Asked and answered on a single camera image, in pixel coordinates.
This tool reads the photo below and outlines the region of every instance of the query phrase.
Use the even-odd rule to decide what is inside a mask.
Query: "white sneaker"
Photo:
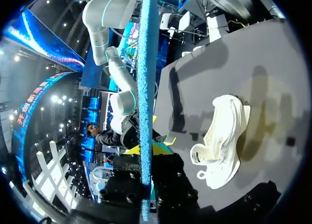
[[[206,179],[207,186],[217,189],[226,185],[240,166],[236,143],[247,128],[251,107],[244,106],[233,95],[217,97],[213,105],[214,117],[204,137],[204,145],[192,147],[191,161],[194,165],[207,167],[206,171],[200,170],[197,177]]]

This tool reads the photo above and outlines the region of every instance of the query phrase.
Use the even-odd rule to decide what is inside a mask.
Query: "blue sponge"
[[[137,91],[141,150],[141,174],[144,186],[142,218],[148,220],[151,195],[153,104],[158,51],[159,14],[156,0],[143,0],[138,40]]]

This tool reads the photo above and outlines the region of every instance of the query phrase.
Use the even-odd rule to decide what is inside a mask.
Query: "blue led screen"
[[[29,10],[24,11],[4,35],[75,71],[84,68],[85,61]]]
[[[82,99],[82,107],[87,109],[93,109],[93,110],[99,110],[100,104],[99,104],[99,98],[96,97],[89,97],[89,96],[83,96]]]
[[[98,112],[97,111],[82,110],[81,111],[81,120],[86,121],[86,122],[90,122],[90,123],[97,123]]]
[[[57,81],[59,81],[61,78],[71,73],[72,72],[58,73],[46,79],[44,82],[39,84],[39,86],[30,94],[27,101],[21,106],[21,109],[18,113],[18,117],[14,126],[13,137],[14,137],[14,141],[17,144],[16,158],[18,160],[19,170],[21,172],[23,182],[25,182],[27,179],[25,165],[24,165],[24,147],[25,147],[25,138],[26,138],[27,128],[28,128],[28,124],[31,119],[31,116],[37,104],[39,103],[43,95],[47,92],[47,90],[51,86],[53,86]]]
[[[82,148],[94,150],[96,147],[96,140],[94,138],[89,138],[86,136],[79,136],[80,145]],[[83,161],[93,162],[94,152],[90,150],[82,149],[80,152]]]

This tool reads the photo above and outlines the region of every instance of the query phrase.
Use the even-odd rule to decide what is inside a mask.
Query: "gray table surface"
[[[215,97],[234,93],[246,99],[251,117],[237,151],[241,166],[225,186],[212,190],[190,160],[203,142]],[[284,192],[301,160],[310,122],[307,66],[291,28],[270,20],[240,29],[180,58],[162,70],[154,129],[176,136],[172,150],[199,192],[201,207],[220,210],[260,182],[272,180]]]

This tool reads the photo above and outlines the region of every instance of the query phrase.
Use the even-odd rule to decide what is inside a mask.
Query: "man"
[[[87,134],[95,135],[96,140],[108,146],[121,146],[120,135],[114,131],[100,131],[96,126],[91,125],[90,123],[86,126]]]
[[[108,146],[121,146],[122,143],[120,141],[121,135],[118,133],[112,131],[112,130],[104,130],[100,131],[100,129],[96,126],[91,125],[90,123],[86,126],[87,134],[95,135],[96,140],[103,144]],[[157,131],[153,129],[153,139],[156,142],[163,142],[165,140],[165,136],[161,136]]]

